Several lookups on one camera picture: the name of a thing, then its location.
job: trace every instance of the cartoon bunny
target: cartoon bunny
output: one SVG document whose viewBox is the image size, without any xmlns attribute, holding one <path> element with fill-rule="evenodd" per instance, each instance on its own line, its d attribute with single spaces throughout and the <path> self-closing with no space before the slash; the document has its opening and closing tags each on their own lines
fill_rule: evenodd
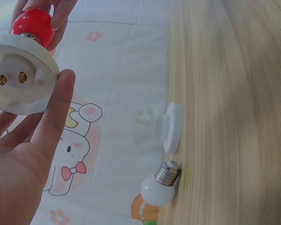
<svg viewBox="0 0 281 225">
<path fill-rule="evenodd" d="M 51 195 L 65 195 L 75 174 L 87 172 L 83 160 L 90 151 L 90 145 L 85 136 L 91 123 L 100 119 L 102 114 L 102 109 L 95 104 L 71 103 L 44 191 L 49 191 Z"/>
</svg>

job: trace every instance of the white light bulb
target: white light bulb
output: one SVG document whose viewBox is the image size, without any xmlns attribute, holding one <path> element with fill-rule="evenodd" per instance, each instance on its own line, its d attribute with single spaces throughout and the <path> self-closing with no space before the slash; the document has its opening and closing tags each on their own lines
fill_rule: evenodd
<svg viewBox="0 0 281 225">
<path fill-rule="evenodd" d="M 162 163 L 157 173 L 149 175 L 141 184 L 140 194 L 144 201 L 153 206 L 169 203 L 175 195 L 174 182 L 179 173 L 176 162 Z"/>
</svg>

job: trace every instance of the finger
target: finger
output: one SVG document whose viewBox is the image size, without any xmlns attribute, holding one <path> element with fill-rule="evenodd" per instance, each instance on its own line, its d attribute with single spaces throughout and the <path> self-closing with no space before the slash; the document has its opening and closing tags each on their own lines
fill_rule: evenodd
<svg viewBox="0 0 281 225">
<path fill-rule="evenodd" d="M 23 7 L 23 11 L 31 11 L 40 8 L 47 11 L 51 5 L 51 0 L 28 0 L 26 5 Z"/>
<path fill-rule="evenodd" d="M 60 73 L 48 107 L 30 141 L 42 152 L 49 163 L 52 162 L 65 126 L 74 83 L 75 73 L 72 70 L 66 69 Z"/>
<path fill-rule="evenodd" d="M 11 18 L 11 25 L 12 26 L 16 20 L 16 18 L 18 18 L 19 15 L 21 15 L 23 13 L 23 8 L 24 6 L 26 5 L 28 0 L 18 0 L 16 5 L 15 5 L 15 8 L 14 8 L 14 11 L 13 11 L 13 15 L 12 15 L 12 18 Z"/>
<path fill-rule="evenodd" d="M 67 28 L 67 19 L 61 25 L 61 27 L 57 31 L 54 32 L 53 39 L 50 42 L 50 44 L 48 45 L 48 47 L 47 47 L 47 50 L 49 52 L 53 51 L 57 47 L 59 42 L 61 42 L 62 37 L 64 36 L 66 28 Z"/>
<path fill-rule="evenodd" d="M 36 129 L 42 116 L 42 113 L 27 116 L 15 129 L 0 138 L 0 145 L 14 148 L 22 143 Z"/>
<path fill-rule="evenodd" d="M 54 5 L 54 13 L 51 19 L 51 28 L 57 30 L 66 19 L 76 5 L 77 0 L 62 0 L 58 5 Z"/>
<path fill-rule="evenodd" d="M 30 11 L 36 8 L 40 8 L 41 10 L 49 13 L 51 9 L 51 1 L 50 0 L 35 0 L 35 1 L 18 0 L 13 11 L 10 27 L 14 24 L 15 20 L 19 17 L 19 15 L 21 15 L 24 11 Z"/>
<path fill-rule="evenodd" d="M 7 128 L 14 122 L 17 115 L 13 115 L 7 112 L 0 113 L 0 137 L 6 131 Z"/>
</svg>

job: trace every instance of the metal screw base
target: metal screw base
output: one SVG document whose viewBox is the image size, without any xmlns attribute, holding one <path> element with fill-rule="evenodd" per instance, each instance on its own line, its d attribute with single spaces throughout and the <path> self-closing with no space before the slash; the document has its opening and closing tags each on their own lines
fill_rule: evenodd
<svg viewBox="0 0 281 225">
<path fill-rule="evenodd" d="M 177 177 L 180 174 L 180 169 L 175 161 L 162 163 L 155 173 L 155 180 L 164 186 L 173 186 Z"/>
<path fill-rule="evenodd" d="M 22 34 L 20 34 L 20 36 L 31 38 L 32 40 L 34 40 L 34 41 L 38 42 L 39 44 L 41 44 L 41 41 L 39 40 L 39 38 L 37 36 L 35 36 L 34 34 L 22 33 Z"/>
</svg>

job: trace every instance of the wood grain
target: wood grain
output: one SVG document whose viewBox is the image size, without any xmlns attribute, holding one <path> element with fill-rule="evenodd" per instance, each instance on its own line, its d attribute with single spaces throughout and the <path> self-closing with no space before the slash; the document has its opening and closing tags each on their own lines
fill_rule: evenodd
<svg viewBox="0 0 281 225">
<path fill-rule="evenodd" d="M 177 195 L 158 225 L 281 225 L 281 0 L 172 0 Z"/>
</svg>

